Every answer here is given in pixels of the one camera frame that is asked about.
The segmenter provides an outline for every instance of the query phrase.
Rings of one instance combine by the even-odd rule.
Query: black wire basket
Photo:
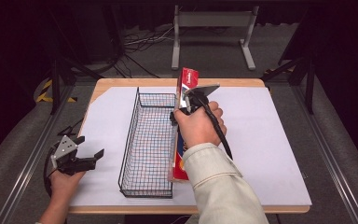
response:
[[[129,198],[172,198],[168,175],[177,127],[175,94],[136,93],[118,185]]]

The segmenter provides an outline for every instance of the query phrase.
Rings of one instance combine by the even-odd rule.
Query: cuff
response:
[[[220,175],[238,175],[242,177],[229,156],[212,143],[203,143],[191,147],[183,157],[185,170],[191,185],[197,185]]]

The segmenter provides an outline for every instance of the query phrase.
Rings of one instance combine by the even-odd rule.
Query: metal frame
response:
[[[179,68],[180,54],[180,27],[198,27],[198,26],[220,26],[220,27],[244,27],[246,26],[246,37],[240,39],[243,56],[249,70],[255,70],[255,63],[249,50],[249,41],[252,31],[255,27],[255,19],[257,17],[258,7],[254,7],[252,11],[234,11],[234,12],[181,12],[179,6],[175,6],[173,29],[173,53],[172,53],[172,70]]]
[[[65,100],[68,99],[73,88],[74,88],[73,86],[66,86],[64,88],[62,92],[61,102],[65,102]],[[54,125],[56,124],[58,118],[60,117],[60,114],[64,106],[65,104],[60,104],[57,108],[56,113],[50,115],[50,118],[48,119],[45,128],[43,129],[39,139],[37,140],[36,145],[34,146],[34,149],[31,152],[30,157],[28,158],[28,161],[25,163],[19,175],[19,178],[17,179],[16,184],[13,187],[13,190],[10,192],[9,196],[7,197],[5,205],[3,206],[0,212],[0,224],[8,223],[10,221],[10,218],[13,215],[14,210],[16,209],[18,203],[20,202],[22,194],[27,188],[28,183],[31,180],[31,177],[34,174],[34,170],[36,169],[36,166],[43,155],[43,150],[47,145],[47,141],[50,136],[51,130],[54,128]]]
[[[345,207],[348,210],[348,214],[351,217],[353,223],[358,224],[358,202],[356,201],[351,188],[348,184],[347,178],[342,173],[341,169],[338,166],[338,162],[333,155],[330,146],[327,144],[327,141],[324,138],[324,135],[319,127],[318,121],[316,118],[309,112],[307,105],[304,104],[305,98],[304,94],[301,91],[299,86],[292,87],[292,91],[301,105],[302,111],[307,118],[307,122],[312,128],[313,133],[315,134],[316,140],[319,144],[319,150],[321,152],[324,163],[337,187],[337,191],[341,196],[342,201],[345,204]]]

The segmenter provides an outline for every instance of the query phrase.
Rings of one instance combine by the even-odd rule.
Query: cardboard box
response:
[[[182,74],[178,78],[176,87],[176,108],[186,107],[184,92],[186,90],[197,87],[198,83],[199,72],[190,68],[183,68]],[[187,145],[183,140],[182,135],[180,134],[179,128],[175,141],[176,145],[172,163],[172,181],[187,181],[188,177],[185,171],[184,162],[182,160],[183,155],[187,150]]]

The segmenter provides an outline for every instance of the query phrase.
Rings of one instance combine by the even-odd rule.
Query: sleeve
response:
[[[264,210],[233,161],[211,143],[190,148],[185,170],[200,211],[200,224],[268,223]]]

